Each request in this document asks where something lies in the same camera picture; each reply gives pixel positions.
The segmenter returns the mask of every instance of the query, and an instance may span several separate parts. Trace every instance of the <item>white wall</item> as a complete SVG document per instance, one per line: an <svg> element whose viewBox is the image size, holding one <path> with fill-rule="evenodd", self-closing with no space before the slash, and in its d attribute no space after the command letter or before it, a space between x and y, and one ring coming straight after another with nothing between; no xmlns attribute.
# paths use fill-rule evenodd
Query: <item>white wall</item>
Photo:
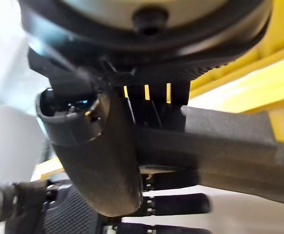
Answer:
<svg viewBox="0 0 284 234"><path fill-rule="evenodd" d="M30 180L44 141L35 117L0 104L0 182Z"/></svg>

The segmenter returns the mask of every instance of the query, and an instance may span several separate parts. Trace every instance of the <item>yellow metal beam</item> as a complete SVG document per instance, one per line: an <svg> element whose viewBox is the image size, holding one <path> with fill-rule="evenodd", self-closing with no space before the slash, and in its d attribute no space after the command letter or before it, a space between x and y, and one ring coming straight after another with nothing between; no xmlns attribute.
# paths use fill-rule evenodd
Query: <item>yellow metal beam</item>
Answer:
<svg viewBox="0 0 284 234"><path fill-rule="evenodd" d="M262 60L259 60L259 61L256 61L256 62L253 62L249 65L246 65L238 70L235 70L233 72L231 72L230 74L222 77L221 79L217 79L217 80L213 80L211 82L208 82L207 84L203 84L202 86L198 87L198 88L194 88L194 89L191 89L190 91L190 94L189 94L189 97L190 98L194 98L194 97L197 97L201 94L204 94L210 90L213 90L219 86L222 86L224 84L227 84L231 81L234 81L240 77L244 77L245 75L253 72L253 71L256 71L258 69L261 69L261 68L264 68L266 66L269 66L273 63L276 63L280 60L283 60L284 59L284 49L275 53L275 54L272 54ZM195 87L196 85L196 82L199 82L199 79L197 79L197 81L192 81L192 85L191 85L191 88Z"/></svg>

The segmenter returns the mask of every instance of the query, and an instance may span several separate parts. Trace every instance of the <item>textured black surface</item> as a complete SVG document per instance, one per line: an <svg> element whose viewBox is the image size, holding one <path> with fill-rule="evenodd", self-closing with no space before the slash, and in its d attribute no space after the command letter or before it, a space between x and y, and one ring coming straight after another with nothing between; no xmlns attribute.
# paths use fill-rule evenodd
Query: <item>textured black surface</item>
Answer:
<svg viewBox="0 0 284 234"><path fill-rule="evenodd" d="M72 186L61 204L46 212L45 234L90 234L91 228L96 226L93 215L96 217L96 212Z"/></svg>

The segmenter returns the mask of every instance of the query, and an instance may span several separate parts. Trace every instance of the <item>black rubber grip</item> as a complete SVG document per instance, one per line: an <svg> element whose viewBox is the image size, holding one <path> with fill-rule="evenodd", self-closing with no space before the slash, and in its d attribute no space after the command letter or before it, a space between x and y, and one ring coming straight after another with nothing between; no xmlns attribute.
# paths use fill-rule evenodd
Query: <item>black rubber grip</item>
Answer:
<svg viewBox="0 0 284 234"><path fill-rule="evenodd" d="M166 225L144 225L140 223L120 223L116 234L211 234L206 229L186 228Z"/></svg>
<svg viewBox="0 0 284 234"><path fill-rule="evenodd" d="M109 217L136 211L142 200L139 169L122 109L119 97L112 94L106 125L97 137L70 145L53 144L83 198L96 211ZM79 136L87 131L85 128L72 131L69 123L58 124L67 129L66 134Z"/></svg>
<svg viewBox="0 0 284 234"><path fill-rule="evenodd" d="M142 175L143 190L181 189L198 184L199 177L195 170L155 173L151 177Z"/></svg>

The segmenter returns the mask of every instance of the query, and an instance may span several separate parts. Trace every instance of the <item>black screw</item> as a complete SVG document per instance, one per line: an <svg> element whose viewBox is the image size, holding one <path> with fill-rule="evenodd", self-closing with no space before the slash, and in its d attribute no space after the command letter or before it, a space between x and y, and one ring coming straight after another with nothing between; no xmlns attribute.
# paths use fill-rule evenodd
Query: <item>black screw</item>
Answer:
<svg viewBox="0 0 284 234"><path fill-rule="evenodd" d="M145 38L154 38L167 28L168 13L161 8L143 8L133 16L135 32Z"/></svg>

